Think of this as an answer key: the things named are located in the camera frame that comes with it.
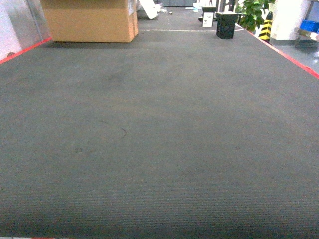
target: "black trash bin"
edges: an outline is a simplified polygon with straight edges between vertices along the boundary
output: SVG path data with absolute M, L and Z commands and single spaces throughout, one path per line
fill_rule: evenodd
M 217 12 L 217 33 L 216 35 L 221 39 L 232 39 L 234 38 L 235 23 L 238 20 L 238 14 L 226 11 Z

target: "brown cardboard box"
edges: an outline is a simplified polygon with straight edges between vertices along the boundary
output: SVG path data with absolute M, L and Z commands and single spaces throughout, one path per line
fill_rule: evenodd
M 41 0 L 53 41 L 131 42 L 135 0 Z

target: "blue crate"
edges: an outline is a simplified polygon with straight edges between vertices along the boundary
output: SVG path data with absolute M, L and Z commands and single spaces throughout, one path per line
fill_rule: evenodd
M 311 32 L 317 32 L 319 30 L 319 22 L 303 20 L 300 29 Z

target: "potted plant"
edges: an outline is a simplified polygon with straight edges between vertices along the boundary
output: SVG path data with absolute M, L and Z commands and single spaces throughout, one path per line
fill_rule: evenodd
M 266 14 L 269 4 L 275 3 L 275 1 L 276 0 L 243 0 L 236 8 L 236 12 L 242 15 L 239 25 L 248 31 L 255 31 L 256 27 L 264 23 L 262 12 Z

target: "black container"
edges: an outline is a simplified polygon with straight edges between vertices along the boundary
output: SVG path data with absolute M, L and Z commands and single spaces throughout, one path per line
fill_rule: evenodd
M 216 17 L 218 21 L 216 35 L 221 39 L 234 38 L 238 14 L 234 12 L 217 12 Z
M 205 12 L 216 12 L 216 8 L 213 7 L 213 6 L 203 6 L 202 9 L 203 9 L 203 13 L 205 13 Z

